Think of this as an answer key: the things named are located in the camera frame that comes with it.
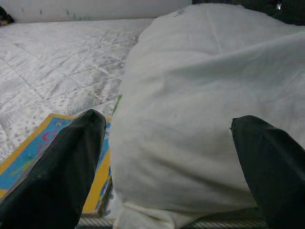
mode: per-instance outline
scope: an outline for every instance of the pillow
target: pillow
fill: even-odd
[[[122,203],[114,228],[177,229],[256,206],[229,127],[256,115],[305,143],[303,29],[203,4],[159,17],[140,35],[112,119]]]

